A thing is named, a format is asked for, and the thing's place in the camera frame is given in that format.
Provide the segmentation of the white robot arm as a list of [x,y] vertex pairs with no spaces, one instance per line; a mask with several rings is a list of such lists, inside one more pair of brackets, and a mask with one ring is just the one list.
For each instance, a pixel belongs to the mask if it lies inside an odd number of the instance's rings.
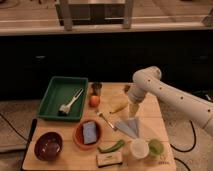
[[129,100],[141,103],[149,92],[183,112],[213,137],[213,103],[163,83],[161,76],[161,70],[156,66],[136,71],[127,92]]

